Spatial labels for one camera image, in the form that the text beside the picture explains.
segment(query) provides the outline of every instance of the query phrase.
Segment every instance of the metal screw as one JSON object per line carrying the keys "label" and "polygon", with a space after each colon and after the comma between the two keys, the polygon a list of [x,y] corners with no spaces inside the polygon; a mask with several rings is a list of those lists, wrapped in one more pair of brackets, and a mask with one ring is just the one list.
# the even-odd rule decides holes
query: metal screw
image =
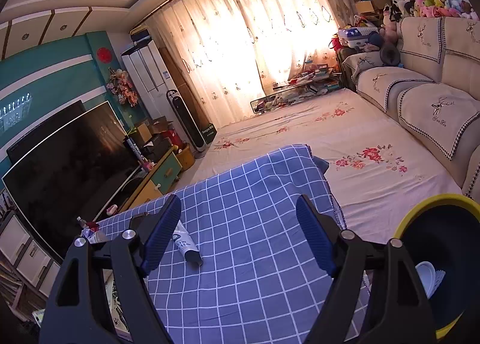
{"label": "metal screw", "polygon": [[134,238],[136,235],[135,233],[135,230],[132,230],[132,229],[128,229],[128,230],[125,230],[121,236],[125,239],[125,240],[131,240],[132,238]]}
{"label": "metal screw", "polygon": [[73,243],[74,243],[75,246],[80,247],[80,246],[84,246],[84,245],[85,245],[86,240],[85,240],[85,238],[83,238],[83,237],[79,237],[79,238],[77,238]]}
{"label": "metal screw", "polygon": [[392,238],[390,244],[392,244],[394,248],[401,248],[403,246],[403,242],[398,238]]}
{"label": "metal screw", "polygon": [[352,230],[344,230],[341,233],[342,238],[346,240],[353,240],[355,238],[355,233]]}

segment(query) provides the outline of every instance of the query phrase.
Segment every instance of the blue gripper pad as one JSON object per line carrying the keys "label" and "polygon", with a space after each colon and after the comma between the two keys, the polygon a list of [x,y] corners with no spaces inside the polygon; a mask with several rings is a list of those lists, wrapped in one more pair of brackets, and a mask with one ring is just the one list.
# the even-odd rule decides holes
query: blue gripper pad
{"label": "blue gripper pad", "polygon": [[140,269],[144,272],[145,276],[148,276],[151,271],[157,269],[165,253],[165,249],[172,238],[173,231],[180,220],[182,202],[176,195],[172,195],[172,198],[171,202],[169,203],[167,201],[164,207],[156,214],[160,215],[163,211],[160,220],[144,244],[143,261]]}
{"label": "blue gripper pad", "polygon": [[303,195],[298,197],[296,204],[298,223],[318,266],[333,277],[337,271],[337,266],[333,262],[333,244],[318,221],[315,208],[309,204],[307,199]]}

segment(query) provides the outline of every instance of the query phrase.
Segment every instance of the blue checkered cloth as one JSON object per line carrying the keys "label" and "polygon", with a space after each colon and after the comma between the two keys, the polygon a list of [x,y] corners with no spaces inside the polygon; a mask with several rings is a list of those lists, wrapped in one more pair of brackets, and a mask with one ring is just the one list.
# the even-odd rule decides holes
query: blue checkered cloth
{"label": "blue checkered cloth", "polygon": [[[187,264],[170,241],[148,276],[150,296],[176,344],[303,342],[332,279],[300,228],[298,196],[306,194],[346,228],[321,169],[308,146],[292,145],[174,192],[203,258],[200,269]],[[133,215],[158,212],[166,198],[101,221],[100,229],[112,239]],[[368,297],[363,286],[346,339],[358,335]]]}

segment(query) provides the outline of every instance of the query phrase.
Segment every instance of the teal wall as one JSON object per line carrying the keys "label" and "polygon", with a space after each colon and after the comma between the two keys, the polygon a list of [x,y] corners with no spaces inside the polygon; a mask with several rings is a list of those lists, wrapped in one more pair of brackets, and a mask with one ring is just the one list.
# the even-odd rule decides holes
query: teal wall
{"label": "teal wall", "polygon": [[[106,47],[111,51],[112,62],[108,64],[98,60],[97,50]],[[105,86],[109,80],[109,67],[120,68],[115,52],[105,31],[88,33],[73,38],[60,39],[25,50],[0,61],[0,90],[8,91],[8,87],[41,69],[55,65],[69,59],[91,55],[93,60],[67,67],[39,78],[7,95],[3,94],[0,100],[0,110],[29,94],[31,99],[28,107],[21,109],[21,119],[5,129],[0,128],[0,147],[6,148],[7,143],[16,135],[28,128],[39,118],[61,107],[63,104],[82,96],[89,91]],[[108,100],[118,118],[128,130],[146,117],[145,109],[141,104],[136,107],[121,105],[110,91],[106,91],[84,102],[87,110]],[[0,177],[11,167],[8,157],[0,158]]]}

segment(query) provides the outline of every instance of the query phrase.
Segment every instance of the deer embroidery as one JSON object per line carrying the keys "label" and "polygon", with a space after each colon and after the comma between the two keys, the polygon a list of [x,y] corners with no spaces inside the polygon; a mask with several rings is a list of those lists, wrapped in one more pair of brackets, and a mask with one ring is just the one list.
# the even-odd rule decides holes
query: deer embroidery
{"label": "deer embroidery", "polygon": [[382,77],[382,76],[386,76],[386,74],[378,74],[374,79],[372,79],[373,81],[373,90],[374,91],[377,91],[377,92],[380,92],[380,89],[377,88],[377,80]]}
{"label": "deer embroidery", "polygon": [[365,57],[365,58],[358,58],[358,64],[361,65],[363,64],[364,62],[370,64],[370,65],[373,65],[374,63],[373,62],[370,62],[370,57]]}
{"label": "deer embroidery", "polygon": [[453,102],[453,101],[451,103],[446,103],[445,100],[447,100],[447,98],[439,98],[438,103],[435,103],[435,104],[431,105],[434,108],[434,112],[433,112],[434,116],[438,115],[440,113],[443,106],[451,106],[451,105],[455,104],[455,102]]}
{"label": "deer embroidery", "polygon": [[474,41],[475,43],[480,43],[480,40],[477,40],[476,37],[475,37],[475,33],[473,31],[473,27],[477,24],[476,22],[467,22],[468,23],[468,27],[466,28],[466,31],[468,33],[470,33],[470,36],[472,37],[472,41]]}
{"label": "deer embroidery", "polygon": [[421,41],[421,44],[424,45],[424,46],[428,46],[428,47],[431,47],[431,44],[424,41],[423,40],[423,31],[425,31],[425,27],[427,25],[426,24],[423,24],[423,27],[420,28],[420,25],[418,25],[417,29],[418,29],[418,35],[417,35],[417,38],[420,38],[420,41]]}

